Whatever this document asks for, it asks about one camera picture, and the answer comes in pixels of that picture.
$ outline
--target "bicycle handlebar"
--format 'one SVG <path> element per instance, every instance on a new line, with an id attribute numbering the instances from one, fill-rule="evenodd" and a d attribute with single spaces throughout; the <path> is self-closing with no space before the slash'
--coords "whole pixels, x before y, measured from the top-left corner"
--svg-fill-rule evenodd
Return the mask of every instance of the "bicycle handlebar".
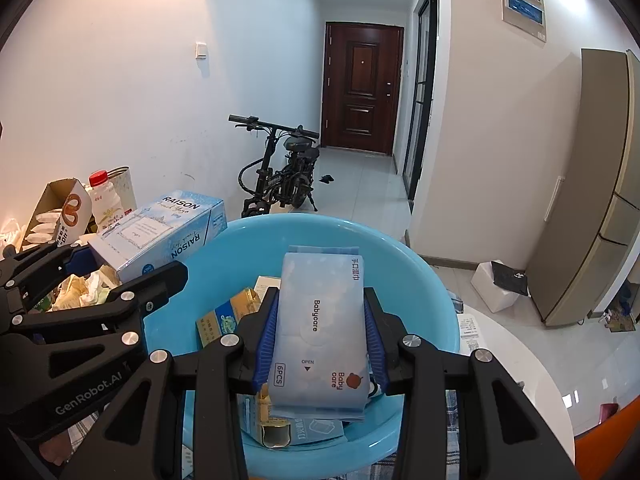
<path id="1" fill-rule="evenodd" d="M 302 125 L 297 128 L 289 128 L 288 126 L 281 126 L 280 124 L 272 124 L 272 123 L 263 123 L 258 120 L 258 117 L 241 117 L 238 115 L 229 115 L 229 122 L 231 123 L 239 123 L 246 124 L 247 126 L 261 126 L 263 128 L 276 128 L 277 130 L 282 130 L 283 132 L 287 132 L 293 135 L 299 135 L 303 137 L 309 137 L 311 139 L 319 139 L 320 135 L 311 132 L 309 130 L 304 130 Z"/>

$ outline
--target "blue plastic basin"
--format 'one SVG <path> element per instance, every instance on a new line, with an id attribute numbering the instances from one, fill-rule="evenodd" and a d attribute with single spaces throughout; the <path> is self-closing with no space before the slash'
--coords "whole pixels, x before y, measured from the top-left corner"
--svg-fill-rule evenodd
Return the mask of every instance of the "blue plastic basin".
<path id="1" fill-rule="evenodd" d="M 231 222 L 228 229 L 186 262 L 189 281 L 168 305 L 145 319 L 149 351 L 173 355 L 201 348 L 196 320 L 227 301 L 258 276 L 280 276 L 290 245 L 360 248 L 364 285 L 376 290 L 382 308 L 401 317 L 407 330 L 441 350 L 457 352 L 458 320 L 442 282 L 411 249 L 353 222 L 310 214 L 278 214 Z M 344 437 L 319 444 L 266 449 L 243 434 L 251 476 L 315 480 L 372 464 L 398 446 L 402 397 L 381 396 L 367 406 L 365 421 Z M 193 449 L 193 393 L 187 396 L 184 443 Z"/>

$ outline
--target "black electric bike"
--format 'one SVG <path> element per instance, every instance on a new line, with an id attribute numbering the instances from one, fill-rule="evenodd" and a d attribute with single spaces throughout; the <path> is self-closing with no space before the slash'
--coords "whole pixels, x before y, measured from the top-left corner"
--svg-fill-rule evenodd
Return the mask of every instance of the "black electric bike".
<path id="1" fill-rule="evenodd" d="M 262 130 L 269 134 L 264 157 L 242 168 L 238 175 L 238 184 L 251 195 L 251 198 L 244 201 L 242 218 L 266 215 L 276 202 L 280 202 L 280 207 L 292 205 L 297 209 L 305 203 L 307 197 L 314 211 L 318 211 L 311 192 L 313 191 L 314 167 L 320 156 L 320 150 L 314 146 L 314 143 L 320 138 L 320 135 L 303 129 L 302 125 L 297 128 L 289 128 L 279 124 L 263 123 L 258 120 L 258 117 L 253 116 L 231 115 L 229 121 L 238 123 L 236 128 L 246 127 L 249 132 Z M 281 170 L 274 172 L 273 168 L 269 167 L 269 163 L 271 156 L 276 151 L 278 141 L 284 136 L 289 137 L 284 142 L 284 147 L 289 152 L 287 164 Z M 246 170 L 260 163 L 260 169 L 256 171 L 258 181 L 255 190 L 251 190 L 242 182 L 242 175 Z"/>

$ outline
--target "kickstand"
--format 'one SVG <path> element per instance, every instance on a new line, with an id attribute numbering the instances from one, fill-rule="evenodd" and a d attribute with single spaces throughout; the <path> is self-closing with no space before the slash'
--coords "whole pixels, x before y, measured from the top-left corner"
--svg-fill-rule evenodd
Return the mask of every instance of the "kickstand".
<path id="1" fill-rule="evenodd" d="M 309 202 L 311 202 L 311 205 L 314 207 L 314 211 L 317 213 L 318 212 L 318 208 L 316 207 L 316 203 L 314 202 L 314 198 L 311 196 L 311 192 L 309 191 L 309 193 L 307 193 L 307 196 L 309 197 Z"/>

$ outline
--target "brown wooden door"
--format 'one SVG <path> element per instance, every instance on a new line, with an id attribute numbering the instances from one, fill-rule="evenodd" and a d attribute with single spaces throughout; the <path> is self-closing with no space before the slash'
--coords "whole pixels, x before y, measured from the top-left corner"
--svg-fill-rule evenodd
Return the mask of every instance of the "brown wooden door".
<path id="1" fill-rule="evenodd" d="M 402 27 L 327 23 L 322 146 L 391 154 L 403 37 Z"/>

